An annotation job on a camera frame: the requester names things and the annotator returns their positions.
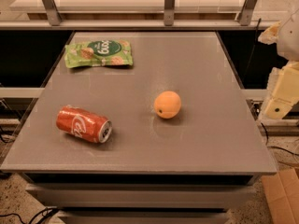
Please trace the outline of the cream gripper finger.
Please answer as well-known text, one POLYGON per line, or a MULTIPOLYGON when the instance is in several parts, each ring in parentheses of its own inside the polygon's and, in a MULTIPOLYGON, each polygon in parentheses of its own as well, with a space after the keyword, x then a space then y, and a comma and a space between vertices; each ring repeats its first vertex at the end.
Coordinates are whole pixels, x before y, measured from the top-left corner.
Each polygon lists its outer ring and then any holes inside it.
POLYGON ((283 119, 299 102, 299 62, 274 67, 269 75, 260 119, 283 119))

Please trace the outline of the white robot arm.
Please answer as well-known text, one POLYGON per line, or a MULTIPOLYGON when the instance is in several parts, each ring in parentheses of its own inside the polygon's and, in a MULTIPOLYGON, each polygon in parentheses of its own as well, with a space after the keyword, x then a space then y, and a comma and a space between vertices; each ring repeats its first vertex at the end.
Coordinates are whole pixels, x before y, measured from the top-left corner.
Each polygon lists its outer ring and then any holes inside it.
POLYGON ((299 102, 299 9, 268 27, 258 41, 267 45, 276 43, 278 55, 288 61, 282 68, 274 67, 269 74, 260 113, 263 119, 283 119, 299 102))

